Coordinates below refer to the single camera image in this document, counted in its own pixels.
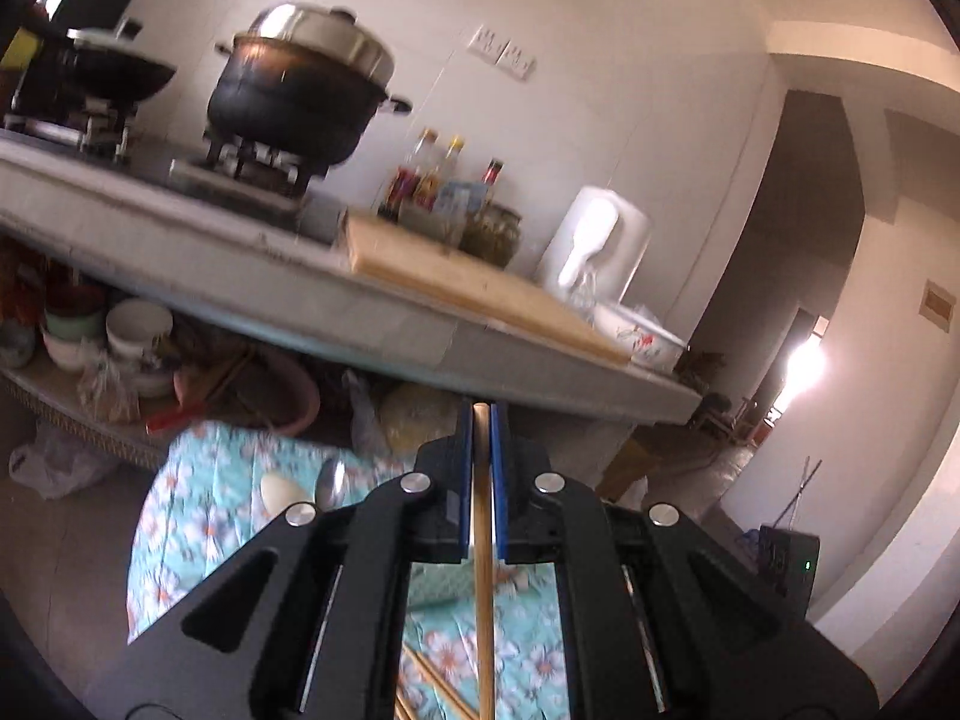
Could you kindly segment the metal spoon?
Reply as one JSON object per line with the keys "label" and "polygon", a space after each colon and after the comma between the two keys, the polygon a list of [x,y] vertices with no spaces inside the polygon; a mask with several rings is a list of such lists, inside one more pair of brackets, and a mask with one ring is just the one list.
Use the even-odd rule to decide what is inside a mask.
{"label": "metal spoon", "polygon": [[347,466],[338,458],[324,461],[314,486],[314,502],[322,512],[342,507],[347,489]]}

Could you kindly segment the wooden chopstick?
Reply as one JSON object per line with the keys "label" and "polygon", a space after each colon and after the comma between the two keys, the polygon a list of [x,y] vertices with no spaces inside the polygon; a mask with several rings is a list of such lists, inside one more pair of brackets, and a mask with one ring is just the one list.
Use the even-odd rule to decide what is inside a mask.
{"label": "wooden chopstick", "polygon": [[472,406],[472,536],[477,632],[478,717],[493,720],[496,704],[493,622],[493,527],[491,526],[490,407]]}
{"label": "wooden chopstick", "polygon": [[404,647],[404,653],[423,673],[431,687],[455,710],[457,717],[464,718],[464,720],[478,720],[477,710],[444,679],[441,671],[423,653],[410,649],[410,647]]}

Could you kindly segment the beige ceramic spoon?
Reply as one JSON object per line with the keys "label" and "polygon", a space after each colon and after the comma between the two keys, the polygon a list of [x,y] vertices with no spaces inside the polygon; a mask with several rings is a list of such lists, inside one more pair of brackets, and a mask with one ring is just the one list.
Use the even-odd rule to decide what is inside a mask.
{"label": "beige ceramic spoon", "polygon": [[278,473],[265,473],[260,478],[260,499],[268,518],[283,514],[290,505],[313,500],[301,484]]}

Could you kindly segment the white floral bowl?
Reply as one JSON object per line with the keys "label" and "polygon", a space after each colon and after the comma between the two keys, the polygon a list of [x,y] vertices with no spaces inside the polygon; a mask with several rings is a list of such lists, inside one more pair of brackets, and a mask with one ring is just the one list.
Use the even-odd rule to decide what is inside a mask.
{"label": "white floral bowl", "polygon": [[623,346],[636,366],[672,374],[686,351],[686,343],[641,312],[615,302],[597,302],[592,309],[597,332]]}

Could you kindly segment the wooden cutting board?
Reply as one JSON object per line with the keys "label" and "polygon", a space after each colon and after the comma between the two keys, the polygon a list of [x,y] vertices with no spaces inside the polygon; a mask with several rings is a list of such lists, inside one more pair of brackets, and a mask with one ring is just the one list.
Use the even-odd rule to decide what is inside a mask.
{"label": "wooden cutting board", "polygon": [[628,353],[530,281],[459,250],[350,211],[340,232],[353,273],[496,320],[571,353],[625,367]]}

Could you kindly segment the white electric kettle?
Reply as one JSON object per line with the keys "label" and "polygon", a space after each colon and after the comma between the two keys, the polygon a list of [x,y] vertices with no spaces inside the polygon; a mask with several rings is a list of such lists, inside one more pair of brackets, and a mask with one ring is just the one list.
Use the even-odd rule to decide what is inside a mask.
{"label": "white electric kettle", "polygon": [[619,301],[630,288],[652,238],[652,220],[610,188],[579,190],[535,267],[534,281],[566,299],[586,271],[596,294]]}

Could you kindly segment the sauce bottles group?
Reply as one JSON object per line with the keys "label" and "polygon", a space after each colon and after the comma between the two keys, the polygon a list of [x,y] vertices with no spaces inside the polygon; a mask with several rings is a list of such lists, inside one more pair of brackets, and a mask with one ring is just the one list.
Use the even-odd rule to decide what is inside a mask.
{"label": "sauce bottles group", "polygon": [[376,215],[405,231],[505,270],[519,250],[523,216],[494,199],[505,163],[491,160],[477,181],[459,172],[466,140],[447,144],[423,128],[382,189]]}

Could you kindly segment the floral quilted cloth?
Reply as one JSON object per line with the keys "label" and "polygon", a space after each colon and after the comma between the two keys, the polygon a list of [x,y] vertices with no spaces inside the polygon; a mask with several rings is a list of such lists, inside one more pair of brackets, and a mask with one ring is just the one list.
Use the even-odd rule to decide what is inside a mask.
{"label": "floral quilted cloth", "polygon": [[[176,437],[145,497],[127,574],[127,629],[139,637],[190,590],[262,530],[260,478],[278,473],[313,497],[325,460],[347,466],[343,505],[361,502],[412,469],[409,455],[363,458],[332,445],[204,421]],[[475,590],[470,562],[416,564],[404,642],[423,653],[472,707],[478,704]],[[569,713],[562,624],[553,567],[505,566],[494,589],[496,713],[501,718],[565,718]],[[410,658],[398,687],[418,718],[455,710]]]}

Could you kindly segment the stack of bowls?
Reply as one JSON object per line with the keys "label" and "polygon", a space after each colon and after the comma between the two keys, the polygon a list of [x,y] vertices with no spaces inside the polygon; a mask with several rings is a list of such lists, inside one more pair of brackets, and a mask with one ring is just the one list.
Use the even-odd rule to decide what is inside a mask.
{"label": "stack of bowls", "polygon": [[81,374],[94,361],[115,362],[140,398],[174,392],[178,361],[161,353],[172,330],[171,310],[144,299],[124,299],[110,309],[100,299],[44,309],[44,346],[60,371]]}

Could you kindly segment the white plastic bag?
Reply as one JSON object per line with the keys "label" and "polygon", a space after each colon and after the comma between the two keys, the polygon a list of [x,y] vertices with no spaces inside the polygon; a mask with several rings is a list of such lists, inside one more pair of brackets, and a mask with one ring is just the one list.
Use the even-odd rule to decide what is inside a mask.
{"label": "white plastic bag", "polygon": [[14,447],[8,474],[44,500],[64,499],[91,488],[116,470],[119,460],[64,429],[39,421],[36,436]]}

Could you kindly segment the black pot with lid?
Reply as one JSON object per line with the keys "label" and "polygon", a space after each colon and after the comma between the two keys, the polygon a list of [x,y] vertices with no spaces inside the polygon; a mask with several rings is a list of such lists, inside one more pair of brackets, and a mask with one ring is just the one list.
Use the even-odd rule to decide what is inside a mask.
{"label": "black pot with lid", "polygon": [[226,57],[206,105],[206,164],[257,149],[290,154],[298,174],[322,176],[345,163],[377,114],[407,115],[392,96],[394,56],[342,7],[281,2],[217,45]]}

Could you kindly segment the black wok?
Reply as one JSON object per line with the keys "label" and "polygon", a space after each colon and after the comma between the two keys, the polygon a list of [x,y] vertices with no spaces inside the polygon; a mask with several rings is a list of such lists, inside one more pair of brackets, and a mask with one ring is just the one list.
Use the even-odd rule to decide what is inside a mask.
{"label": "black wok", "polygon": [[37,18],[23,23],[41,41],[14,95],[16,109],[81,106],[88,98],[129,110],[160,93],[176,67],[143,54],[135,39],[140,21],[125,18],[116,29],[62,29]]}

